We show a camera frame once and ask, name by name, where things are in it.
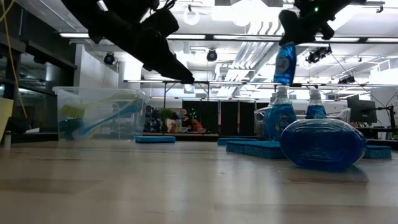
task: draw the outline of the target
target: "computer monitor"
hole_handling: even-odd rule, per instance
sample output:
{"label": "computer monitor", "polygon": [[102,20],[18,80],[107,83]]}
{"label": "computer monitor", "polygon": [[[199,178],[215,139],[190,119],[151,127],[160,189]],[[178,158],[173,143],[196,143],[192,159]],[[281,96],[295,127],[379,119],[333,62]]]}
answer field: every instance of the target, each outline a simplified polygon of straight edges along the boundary
{"label": "computer monitor", "polygon": [[347,105],[351,108],[351,122],[377,123],[376,104],[373,101],[348,98]]}

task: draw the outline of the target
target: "blue dish soap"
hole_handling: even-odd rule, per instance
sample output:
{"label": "blue dish soap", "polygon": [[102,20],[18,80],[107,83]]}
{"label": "blue dish soap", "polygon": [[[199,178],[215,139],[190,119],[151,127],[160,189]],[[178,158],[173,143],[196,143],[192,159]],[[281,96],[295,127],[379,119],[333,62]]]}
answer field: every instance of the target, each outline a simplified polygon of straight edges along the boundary
{"label": "blue dish soap", "polygon": [[272,93],[271,99],[269,100],[267,110],[264,114],[264,139],[265,139],[265,141],[270,140],[270,136],[269,136],[270,130],[269,130],[269,127],[267,126],[267,121],[269,119],[269,115],[271,113],[271,109],[272,109],[272,106],[274,105],[275,99],[276,99],[276,93]]}
{"label": "blue dish soap", "polygon": [[305,119],[321,118],[326,118],[326,111],[322,103],[321,94],[319,90],[312,89],[310,90],[310,102],[308,103]]}
{"label": "blue dish soap", "polygon": [[344,121],[302,119],[285,129],[280,148],[300,167],[341,171],[364,156],[366,138]]}
{"label": "blue dish soap", "polygon": [[279,141],[284,129],[297,120],[292,102],[287,97],[287,87],[278,86],[276,99],[267,118],[269,140]]}
{"label": "blue dish soap", "polygon": [[280,47],[276,57],[274,82],[289,85],[293,83],[296,71],[296,45],[293,42]]}

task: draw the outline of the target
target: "wooden floor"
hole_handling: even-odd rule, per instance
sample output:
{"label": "wooden floor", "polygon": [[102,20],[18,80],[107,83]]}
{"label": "wooden floor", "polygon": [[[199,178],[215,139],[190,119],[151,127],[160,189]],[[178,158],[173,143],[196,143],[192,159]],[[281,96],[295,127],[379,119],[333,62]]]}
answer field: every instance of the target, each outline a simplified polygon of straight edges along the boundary
{"label": "wooden floor", "polygon": [[396,224],[398,158],[327,173],[214,142],[20,144],[0,153],[0,223]]}

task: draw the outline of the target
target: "yellow brush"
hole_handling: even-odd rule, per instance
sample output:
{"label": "yellow brush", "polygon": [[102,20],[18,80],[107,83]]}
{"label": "yellow brush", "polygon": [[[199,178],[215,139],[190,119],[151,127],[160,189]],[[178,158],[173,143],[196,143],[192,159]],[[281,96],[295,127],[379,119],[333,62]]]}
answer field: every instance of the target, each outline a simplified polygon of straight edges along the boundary
{"label": "yellow brush", "polygon": [[84,118],[87,109],[102,103],[113,103],[115,101],[136,99],[136,94],[120,94],[113,95],[107,99],[99,100],[93,103],[67,103],[60,109],[60,113],[70,118]]}

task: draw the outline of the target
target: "ceiling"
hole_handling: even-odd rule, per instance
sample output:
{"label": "ceiling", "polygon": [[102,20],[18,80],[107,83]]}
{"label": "ceiling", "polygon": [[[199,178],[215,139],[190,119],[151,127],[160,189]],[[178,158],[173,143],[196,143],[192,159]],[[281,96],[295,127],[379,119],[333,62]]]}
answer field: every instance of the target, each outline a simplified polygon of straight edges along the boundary
{"label": "ceiling", "polygon": [[[283,33],[282,29],[278,29],[277,14],[270,8],[263,8],[256,2],[259,0],[242,0],[233,6],[214,6],[214,1],[177,1],[176,6],[172,9],[173,14],[178,20],[180,29],[178,33],[181,34],[250,34],[251,28],[258,25],[258,22],[264,21],[262,25],[272,22],[273,31],[275,34]],[[59,32],[86,32],[85,28],[66,10],[60,0],[17,0],[17,2],[28,11],[56,28]],[[396,8],[396,0],[384,0],[385,8],[380,14],[376,13],[377,6],[358,7],[348,6],[336,15],[336,21],[333,22],[332,27],[336,29],[336,35],[341,36],[398,36],[398,8]],[[187,10],[187,4],[192,4],[194,12],[199,13],[199,21],[195,25],[189,25],[184,20],[184,12]],[[252,22],[246,26],[245,19],[250,17]],[[86,44],[86,49],[95,53],[96,55],[104,55],[106,52],[113,51],[120,59],[127,57],[127,53],[120,50],[111,42],[104,40],[99,45],[96,45],[89,40],[75,40],[77,43]],[[217,42],[217,41],[186,41],[174,40],[170,42],[170,48],[174,52],[180,52],[187,60],[187,67],[193,71],[207,71],[217,73],[217,64],[233,62],[238,58],[238,53],[243,51],[245,43],[242,42]],[[259,44],[252,44],[246,61],[254,57],[257,50],[260,49]],[[269,54],[271,47],[267,46],[268,50],[263,51],[263,54]],[[311,65],[305,62],[305,57],[313,47],[306,47],[301,49],[298,56],[298,66],[296,71],[295,82],[308,82],[316,80],[327,82],[331,77],[343,74],[345,70],[353,69],[358,78],[367,78],[369,76],[369,69],[377,65],[377,63],[387,60],[389,57],[398,56],[398,44],[331,44],[333,56],[327,56],[320,63]],[[216,49],[218,53],[217,62],[207,62],[206,54],[208,49]],[[262,57],[259,63],[254,66],[256,69],[255,76],[250,76],[250,79],[260,77],[261,81],[266,78],[272,78],[274,73],[273,64],[275,63],[275,53],[271,58]],[[154,73],[142,71],[144,76],[148,75],[151,78],[159,78]]]}

